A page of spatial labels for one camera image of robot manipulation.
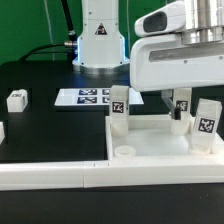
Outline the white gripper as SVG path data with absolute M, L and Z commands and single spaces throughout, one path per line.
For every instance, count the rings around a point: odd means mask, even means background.
M 183 45 L 179 34 L 141 38 L 131 50 L 130 84 L 140 92 L 162 90 L 171 118 L 180 120 L 171 89 L 224 84 L 224 41 Z

